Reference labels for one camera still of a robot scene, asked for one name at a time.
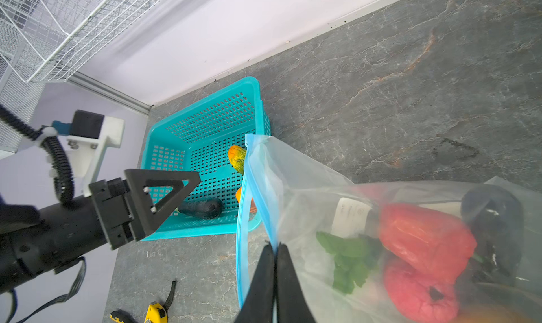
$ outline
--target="gray marble countertop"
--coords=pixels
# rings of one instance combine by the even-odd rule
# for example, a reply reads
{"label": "gray marble countertop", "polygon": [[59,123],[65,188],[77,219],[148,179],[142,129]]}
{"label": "gray marble countertop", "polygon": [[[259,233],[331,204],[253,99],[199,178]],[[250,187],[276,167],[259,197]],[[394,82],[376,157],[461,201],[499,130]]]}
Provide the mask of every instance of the gray marble countertop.
{"label": "gray marble countertop", "polygon": [[[484,182],[542,191],[542,0],[402,0],[155,107],[147,124],[245,76],[272,133],[355,183]],[[250,234],[256,263],[266,239]],[[177,278],[169,322],[232,322],[235,236],[119,249],[104,314],[143,321]]]}

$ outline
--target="yellow and black tool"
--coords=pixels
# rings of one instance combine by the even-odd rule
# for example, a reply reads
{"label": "yellow and black tool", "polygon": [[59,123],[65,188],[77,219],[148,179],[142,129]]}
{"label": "yellow and black tool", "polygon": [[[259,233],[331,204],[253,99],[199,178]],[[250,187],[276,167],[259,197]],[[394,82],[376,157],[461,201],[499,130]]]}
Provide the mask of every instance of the yellow and black tool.
{"label": "yellow and black tool", "polygon": [[[176,285],[177,281],[173,281],[171,283],[171,290],[164,305],[161,305],[158,302],[153,302],[148,306],[147,315],[145,316],[145,323],[167,323],[167,310],[173,302]],[[130,316],[123,311],[114,311],[109,314],[109,318],[117,323],[135,323],[132,318],[130,318]]]}

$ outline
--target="teal plastic basket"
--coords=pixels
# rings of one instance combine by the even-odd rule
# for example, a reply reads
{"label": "teal plastic basket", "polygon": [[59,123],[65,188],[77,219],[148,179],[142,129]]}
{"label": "teal plastic basket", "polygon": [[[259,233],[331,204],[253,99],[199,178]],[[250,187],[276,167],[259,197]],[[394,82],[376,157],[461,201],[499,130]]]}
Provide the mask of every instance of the teal plastic basket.
{"label": "teal plastic basket", "polygon": [[[214,219],[199,219],[174,211],[145,240],[236,232],[239,204],[235,192],[243,176],[231,166],[228,149],[232,145],[244,147],[246,134],[271,134],[260,98],[260,83],[254,77],[243,78],[152,127],[141,168],[198,171],[202,181],[186,201],[217,197],[224,203],[224,211]],[[150,195],[156,203],[170,190],[154,187]],[[249,230],[254,230],[260,222],[256,214],[249,221]]]}

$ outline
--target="black strap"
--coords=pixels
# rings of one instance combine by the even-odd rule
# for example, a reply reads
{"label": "black strap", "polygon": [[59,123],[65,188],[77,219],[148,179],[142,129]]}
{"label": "black strap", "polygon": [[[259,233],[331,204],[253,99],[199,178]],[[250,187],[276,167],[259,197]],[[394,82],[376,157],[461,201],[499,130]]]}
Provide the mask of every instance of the black strap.
{"label": "black strap", "polygon": [[177,285],[177,281],[173,281],[171,283],[171,290],[170,294],[167,296],[166,303],[164,303],[164,309],[167,311],[171,304],[173,303],[173,297],[175,295],[175,286]]}
{"label": "black strap", "polygon": [[[82,261],[83,264],[81,265],[81,269],[79,269],[79,272],[78,272],[77,276],[75,277],[75,281],[71,285],[71,288],[70,288],[69,292],[67,294],[65,294],[65,295],[58,296],[57,298],[45,303],[44,305],[42,305],[39,308],[37,308],[36,310],[34,310],[33,313],[26,316],[25,318],[18,321],[17,323],[26,322],[26,320],[28,320],[30,317],[34,316],[35,314],[42,311],[43,309],[46,309],[46,308],[50,307],[53,304],[66,302],[67,300],[69,300],[70,298],[75,296],[75,294],[77,294],[77,292],[79,292],[79,289],[81,289],[81,285],[83,284],[83,280],[85,279],[85,273],[87,272],[87,262],[85,261],[84,257],[79,257],[78,260]],[[6,323],[10,323],[13,316],[15,316],[15,312],[17,311],[17,294],[16,294],[14,289],[10,290],[9,292],[11,293],[11,298],[12,298],[12,301],[11,301],[11,313],[9,314],[9,317],[8,317],[8,320],[6,321]]]}

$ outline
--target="toy vegetable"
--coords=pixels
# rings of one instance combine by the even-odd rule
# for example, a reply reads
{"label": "toy vegetable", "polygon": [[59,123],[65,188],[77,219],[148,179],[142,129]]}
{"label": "toy vegetable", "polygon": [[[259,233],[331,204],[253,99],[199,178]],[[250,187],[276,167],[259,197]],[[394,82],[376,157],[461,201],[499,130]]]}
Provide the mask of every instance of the toy vegetable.
{"label": "toy vegetable", "polygon": [[424,275],[396,257],[386,266],[384,287],[397,310],[417,323],[446,323],[459,311],[454,286]]}
{"label": "toy vegetable", "polygon": [[383,246],[419,272],[454,284],[476,248],[469,228],[457,217],[404,203],[385,205],[380,215]]}

